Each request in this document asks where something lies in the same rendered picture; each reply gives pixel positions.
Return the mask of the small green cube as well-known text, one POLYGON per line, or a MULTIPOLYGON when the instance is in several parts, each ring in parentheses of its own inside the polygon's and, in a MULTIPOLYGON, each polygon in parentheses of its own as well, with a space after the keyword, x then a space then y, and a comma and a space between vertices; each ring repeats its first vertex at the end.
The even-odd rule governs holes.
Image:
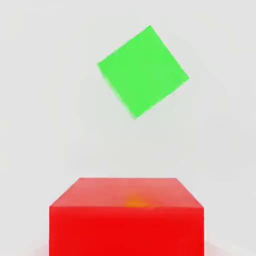
POLYGON ((189 79, 150 25, 97 66, 135 119, 189 79))

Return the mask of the small red cube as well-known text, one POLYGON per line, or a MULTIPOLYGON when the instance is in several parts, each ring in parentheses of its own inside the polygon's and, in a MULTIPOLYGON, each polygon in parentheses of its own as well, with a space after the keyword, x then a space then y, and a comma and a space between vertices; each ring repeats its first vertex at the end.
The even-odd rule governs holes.
POLYGON ((80 178, 49 207, 49 256, 204 256, 204 208, 176 178, 80 178))

